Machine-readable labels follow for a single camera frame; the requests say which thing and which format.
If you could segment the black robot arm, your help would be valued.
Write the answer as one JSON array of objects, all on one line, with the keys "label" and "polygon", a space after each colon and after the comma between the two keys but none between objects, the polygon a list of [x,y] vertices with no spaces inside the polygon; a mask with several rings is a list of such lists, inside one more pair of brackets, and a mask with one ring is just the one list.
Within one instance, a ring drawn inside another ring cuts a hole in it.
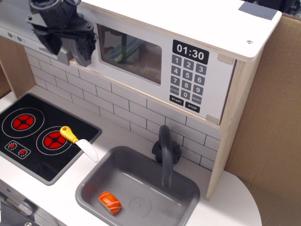
[{"label": "black robot arm", "polygon": [[26,22],[40,42],[54,55],[63,45],[62,38],[69,40],[71,53],[81,66],[91,64],[97,35],[91,22],[77,13],[80,0],[30,0],[33,15]]}]

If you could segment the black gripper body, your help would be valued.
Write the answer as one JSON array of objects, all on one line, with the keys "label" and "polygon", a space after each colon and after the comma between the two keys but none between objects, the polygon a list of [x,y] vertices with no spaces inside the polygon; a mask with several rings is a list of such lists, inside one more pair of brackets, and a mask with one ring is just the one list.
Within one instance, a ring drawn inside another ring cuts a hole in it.
[{"label": "black gripper body", "polygon": [[80,0],[30,0],[33,13],[26,22],[35,29],[53,33],[59,38],[76,40],[79,36],[94,36],[92,23],[77,13]]}]

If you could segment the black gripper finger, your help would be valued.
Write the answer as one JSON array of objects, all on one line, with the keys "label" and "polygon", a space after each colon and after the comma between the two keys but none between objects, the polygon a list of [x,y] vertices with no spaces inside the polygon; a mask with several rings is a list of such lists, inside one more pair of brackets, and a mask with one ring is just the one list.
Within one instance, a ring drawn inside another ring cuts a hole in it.
[{"label": "black gripper finger", "polygon": [[58,55],[63,45],[63,42],[59,37],[56,37],[53,33],[37,29],[34,30],[34,33],[50,53]]},{"label": "black gripper finger", "polygon": [[75,41],[75,58],[78,63],[91,63],[91,56],[95,50],[94,36],[79,36]]}]

